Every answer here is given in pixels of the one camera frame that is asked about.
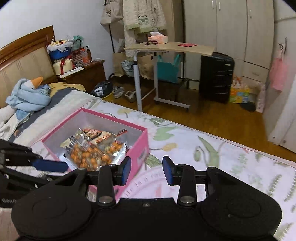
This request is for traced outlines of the black suitcase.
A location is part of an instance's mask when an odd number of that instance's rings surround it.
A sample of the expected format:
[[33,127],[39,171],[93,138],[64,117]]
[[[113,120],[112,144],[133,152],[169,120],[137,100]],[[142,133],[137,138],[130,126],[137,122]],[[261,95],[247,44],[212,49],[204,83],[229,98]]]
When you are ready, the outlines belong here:
[[199,99],[227,103],[235,62],[226,54],[213,52],[201,56]]

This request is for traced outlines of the pink tissue box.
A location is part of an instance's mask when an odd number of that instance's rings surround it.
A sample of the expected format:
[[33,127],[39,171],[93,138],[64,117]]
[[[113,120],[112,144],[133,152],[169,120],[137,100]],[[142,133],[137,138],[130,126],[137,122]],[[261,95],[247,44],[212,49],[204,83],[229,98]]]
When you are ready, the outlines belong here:
[[159,32],[150,32],[150,36],[148,37],[148,41],[154,42],[157,44],[166,44],[168,43],[168,36],[163,35]]

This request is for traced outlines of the pink hanging bag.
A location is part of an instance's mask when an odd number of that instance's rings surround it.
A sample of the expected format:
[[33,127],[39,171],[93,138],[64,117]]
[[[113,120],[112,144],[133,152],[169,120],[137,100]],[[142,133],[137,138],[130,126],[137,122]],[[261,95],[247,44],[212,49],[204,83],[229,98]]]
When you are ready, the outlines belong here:
[[285,62],[285,54],[287,51],[287,37],[285,42],[278,43],[279,49],[277,56],[274,58],[269,72],[271,87],[277,91],[283,91],[287,78],[287,63]]

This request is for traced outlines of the instant noodle packet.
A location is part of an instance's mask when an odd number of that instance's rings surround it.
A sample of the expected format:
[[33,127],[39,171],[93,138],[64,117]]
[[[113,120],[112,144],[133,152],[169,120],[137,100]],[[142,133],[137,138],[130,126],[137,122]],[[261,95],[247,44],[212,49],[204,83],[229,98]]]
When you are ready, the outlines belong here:
[[93,144],[99,145],[103,141],[108,140],[112,136],[114,136],[113,133],[102,131],[94,128],[84,128],[82,129],[82,132],[86,134],[87,140]]

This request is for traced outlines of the wooden overbed table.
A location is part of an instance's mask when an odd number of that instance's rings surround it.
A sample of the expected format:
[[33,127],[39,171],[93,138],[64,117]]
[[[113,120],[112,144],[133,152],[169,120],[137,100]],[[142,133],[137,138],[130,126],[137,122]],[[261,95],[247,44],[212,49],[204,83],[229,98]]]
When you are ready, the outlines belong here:
[[[186,79],[183,78],[181,81],[177,80],[178,71],[180,66],[181,55],[186,53],[200,54],[211,56],[214,52],[215,47],[204,46],[204,45],[191,45],[180,42],[167,42],[166,44],[148,44],[140,43],[134,44],[130,47],[125,47],[125,51],[134,51],[133,56],[133,73],[134,73],[134,83],[137,98],[137,109],[142,112],[142,102],[145,98],[149,96],[146,94],[142,96],[140,88],[140,72],[139,72],[139,53],[152,53],[152,61],[154,65],[154,88],[153,91],[156,93],[154,101],[162,102],[181,108],[189,109],[190,106],[184,103],[167,100],[159,97],[159,80],[165,80],[166,82],[182,85]],[[165,62],[161,56],[163,53],[176,52],[179,53],[175,57],[174,62]]]

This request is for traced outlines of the teal tote bag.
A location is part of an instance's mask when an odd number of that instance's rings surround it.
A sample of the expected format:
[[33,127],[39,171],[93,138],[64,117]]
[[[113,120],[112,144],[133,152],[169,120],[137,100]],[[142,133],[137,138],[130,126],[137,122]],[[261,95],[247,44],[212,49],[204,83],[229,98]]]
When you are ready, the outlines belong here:
[[173,63],[165,62],[161,55],[158,56],[157,61],[157,72],[158,79],[177,83],[178,82],[178,74],[179,74],[179,66],[180,66],[181,55],[178,54]]

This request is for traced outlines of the coated peanuts clear bag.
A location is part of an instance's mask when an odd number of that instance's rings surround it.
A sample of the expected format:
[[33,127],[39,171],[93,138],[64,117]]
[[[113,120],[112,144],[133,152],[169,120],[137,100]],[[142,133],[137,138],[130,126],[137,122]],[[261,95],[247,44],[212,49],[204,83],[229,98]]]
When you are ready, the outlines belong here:
[[86,142],[84,145],[74,144],[70,148],[69,158],[78,168],[97,171],[109,164],[119,165],[127,152],[127,144],[117,140],[103,145]]

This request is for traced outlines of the wooden nightstand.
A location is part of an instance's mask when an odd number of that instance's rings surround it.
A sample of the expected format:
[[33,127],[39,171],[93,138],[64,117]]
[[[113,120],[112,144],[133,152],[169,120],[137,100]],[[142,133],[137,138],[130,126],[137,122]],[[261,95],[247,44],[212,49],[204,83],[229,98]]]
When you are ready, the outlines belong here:
[[67,84],[81,84],[86,92],[91,93],[97,84],[106,81],[104,60],[96,60],[86,65],[83,70],[73,73],[65,78],[58,76],[59,82]]

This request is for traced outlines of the pink cardboard box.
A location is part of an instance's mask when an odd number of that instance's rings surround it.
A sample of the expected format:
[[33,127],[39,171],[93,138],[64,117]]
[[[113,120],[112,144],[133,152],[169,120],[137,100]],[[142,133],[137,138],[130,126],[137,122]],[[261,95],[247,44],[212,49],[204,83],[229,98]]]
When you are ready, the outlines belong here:
[[86,134],[82,132],[84,128],[94,128],[114,134],[99,145],[109,144],[114,140],[127,144],[126,156],[132,160],[128,180],[132,180],[149,153],[147,129],[93,110],[78,109],[53,128],[42,140],[42,143],[56,161],[67,163],[68,171],[78,168],[70,161],[70,148],[74,144],[84,145],[89,142]]

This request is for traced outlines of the white wardrobe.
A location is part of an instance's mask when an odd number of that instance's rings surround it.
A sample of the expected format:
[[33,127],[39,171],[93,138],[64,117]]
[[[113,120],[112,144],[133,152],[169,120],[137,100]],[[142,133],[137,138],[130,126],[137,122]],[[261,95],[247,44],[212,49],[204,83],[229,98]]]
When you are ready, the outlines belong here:
[[273,1],[183,1],[185,42],[235,61],[234,75],[265,83],[274,36]]

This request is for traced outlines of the blue flower basket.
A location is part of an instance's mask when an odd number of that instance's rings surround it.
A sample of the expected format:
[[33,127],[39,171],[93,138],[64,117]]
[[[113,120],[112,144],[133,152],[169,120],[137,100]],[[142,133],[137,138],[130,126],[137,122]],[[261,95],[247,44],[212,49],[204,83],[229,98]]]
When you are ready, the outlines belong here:
[[59,60],[70,55],[72,46],[69,40],[52,41],[47,46],[47,52],[52,60]]

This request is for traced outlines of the cream red ribbon bag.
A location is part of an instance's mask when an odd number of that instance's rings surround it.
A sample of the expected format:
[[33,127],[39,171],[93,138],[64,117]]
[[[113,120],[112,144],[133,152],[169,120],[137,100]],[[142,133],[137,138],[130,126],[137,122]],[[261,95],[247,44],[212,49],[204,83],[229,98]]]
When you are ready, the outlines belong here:
[[53,68],[56,75],[63,75],[64,73],[71,71],[74,68],[74,65],[71,59],[62,58],[55,61]]

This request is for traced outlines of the floral bed sheet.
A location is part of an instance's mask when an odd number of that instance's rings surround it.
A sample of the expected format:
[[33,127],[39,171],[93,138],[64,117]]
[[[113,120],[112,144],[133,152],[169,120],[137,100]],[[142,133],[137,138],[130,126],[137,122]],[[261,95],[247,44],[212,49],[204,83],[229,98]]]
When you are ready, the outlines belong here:
[[275,232],[277,240],[295,240],[295,164],[282,158],[250,149],[177,123],[124,108],[114,103],[74,90],[53,107],[25,119],[26,129],[15,116],[1,125],[1,138],[31,147],[43,157],[53,152],[41,140],[61,121],[79,108],[146,128],[146,157],[139,162],[129,184],[118,187],[120,198],[177,197],[178,187],[171,187],[161,170],[163,156],[174,163],[187,164],[198,170],[217,167],[275,199],[281,206],[282,220]]

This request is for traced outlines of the colourful gift bag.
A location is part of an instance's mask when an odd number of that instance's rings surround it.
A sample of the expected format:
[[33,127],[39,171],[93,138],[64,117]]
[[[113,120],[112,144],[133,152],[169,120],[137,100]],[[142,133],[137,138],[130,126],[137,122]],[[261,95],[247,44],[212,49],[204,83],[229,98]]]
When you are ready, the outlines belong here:
[[230,86],[230,103],[247,103],[249,101],[250,88],[236,75]]

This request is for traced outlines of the white door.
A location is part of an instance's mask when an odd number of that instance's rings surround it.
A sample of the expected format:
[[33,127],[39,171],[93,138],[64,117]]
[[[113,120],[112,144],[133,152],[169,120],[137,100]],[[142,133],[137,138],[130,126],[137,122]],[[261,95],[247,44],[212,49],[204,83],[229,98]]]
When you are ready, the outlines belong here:
[[295,79],[291,85],[282,113],[268,139],[272,143],[295,153]]

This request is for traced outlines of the goose plush toy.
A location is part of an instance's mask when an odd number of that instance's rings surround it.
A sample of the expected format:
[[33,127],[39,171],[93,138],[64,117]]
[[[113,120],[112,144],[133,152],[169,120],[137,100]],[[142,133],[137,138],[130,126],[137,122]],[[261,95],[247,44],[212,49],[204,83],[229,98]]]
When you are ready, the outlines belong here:
[[51,87],[43,85],[42,81],[42,76],[31,80],[20,79],[6,98],[7,106],[1,108],[1,122],[7,122],[14,114],[21,121],[46,107],[51,102]]

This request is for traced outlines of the wooden headboard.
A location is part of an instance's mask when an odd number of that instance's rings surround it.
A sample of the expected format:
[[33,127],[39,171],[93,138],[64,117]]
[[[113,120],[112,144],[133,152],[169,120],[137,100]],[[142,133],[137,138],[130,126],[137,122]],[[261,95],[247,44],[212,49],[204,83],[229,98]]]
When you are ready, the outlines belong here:
[[27,34],[1,48],[1,108],[21,79],[42,76],[43,84],[57,82],[46,47],[55,39],[53,26]]

